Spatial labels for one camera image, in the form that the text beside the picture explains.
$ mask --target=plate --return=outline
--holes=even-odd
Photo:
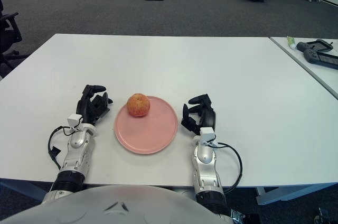
[[[138,154],[161,151],[177,133],[177,116],[165,100],[148,96],[150,110],[146,116],[133,117],[123,106],[115,119],[115,135],[122,146]]]

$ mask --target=table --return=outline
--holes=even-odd
[[[54,35],[0,82],[0,178],[55,180],[47,141],[86,84],[106,86],[114,101],[96,124],[88,184],[192,186],[194,135],[183,126],[153,155],[116,140],[114,119],[135,92],[168,101],[179,123],[183,103],[208,93],[218,141],[242,157],[241,187],[338,182],[338,102],[270,39],[75,34]],[[67,140],[53,139],[59,162]],[[230,186],[237,158],[224,149],[217,156],[222,185]]]
[[[323,85],[331,94],[338,99],[338,70],[328,67],[311,64],[306,61],[301,51],[291,49],[288,45],[287,38],[271,38],[279,47],[281,47],[291,58],[293,58],[301,67],[303,67],[309,74],[311,74],[320,84]],[[295,43],[312,42],[317,38],[295,38]],[[337,39],[325,39],[326,42],[337,42]],[[327,54],[338,56],[336,50],[326,52]]]

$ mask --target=office chair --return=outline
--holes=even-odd
[[[25,59],[29,55],[19,55],[18,51],[13,50],[10,53],[4,54],[13,43],[20,42],[22,40],[20,30],[18,29],[14,17],[19,13],[14,14],[2,14],[4,7],[2,1],[0,0],[0,65],[5,63],[10,69],[14,69],[14,67],[9,63],[9,60],[15,59]]]

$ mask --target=red apple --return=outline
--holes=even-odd
[[[150,101],[143,94],[133,94],[127,101],[127,109],[132,116],[145,116],[149,112]]]

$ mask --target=black cable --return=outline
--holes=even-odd
[[[77,125],[75,125],[74,126],[74,128],[76,128],[76,127],[78,127],[79,125],[80,125],[80,123],[81,123],[81,119],[83,119],[82,117],[79,119],[79,123],[77,124]],[[60,164],[57,162],[57,159],[56,159],[56,155],[52,152],[53,151],[53,149],[51,149],[51,140],[52,140],[52,137],[54,136],[54,134],[55,133],[57,133],[59,130],[63,130],[63,133],[64,133],[64,135],[65,136],[70,136],[70,135],[72,135],[72,134],[74,134],[75,132],[77,132],[76,130],[74,131],[74,132],[72,132],[72,133],[70,133],[70,134],[67,134],[67,133],[65,133],[65,128],[67,128],[67,129],[70,129],[70,127],[69,126],[59,126],[58,128],[56,128],[53,132],[52,132],[52,134],[51,134],[51,136],[49,136],[49,140],[48,140],[48,154],[49,154],[49,156],[51,157],[51,159],[52,159],[52,161],[56,164],[56,166],[58,167],[58,169],[60,169],[61,168],[61,166],[60,166]]]
[[[224,194],[228,194],[229,192],[233,191],[237,187],[237,185],[239,184],[239,181],[242,178],[242,175],[243,175],[242,174],[243,173],[242,159],[241,159],[241,156],[239,155],[239,153],[236,151],[236,149],[234,149],[232,146],[230,146],[230,145],[228,145],[226,143],[222,143],[222,142],[218,142],[218,144],[223,145],[223,146],[211,146],[211,145],[208,145],[208,147],[211,147],[211,148],[226,148],[226,147],[228,147],[228,148],[230,148],[231,150],[234,151],[234,153],[237,155],[237,158],[238,158],[238,161],[239,161],[240,170],[239,170],[238,178],[237,178],[237,180],[235,181],[235,183],[230,188],[228,188],[227,190],[224,191]]]
[[[215,134],[215,138],[213,138],[213,139],[207,141],[207,143],[210,143],[210,142],[214,141],[215,139],[216,139],[216,134]]]
[[[52,150],[51,150],[51,140],[52,140],[52,137],[55,133],[57,133],[59,130],[63,129],[63,126],[59,126],[58,128],[56,128],[51,136],[49,136],[49,140],[48,140],[48,153],[49,153],[49,156],[51,157],[52,161],[58,166],[58,169],[61,168],[61,166],[58,164],[57,160],[56,160],[56,157],[53,155],[52,153]]]

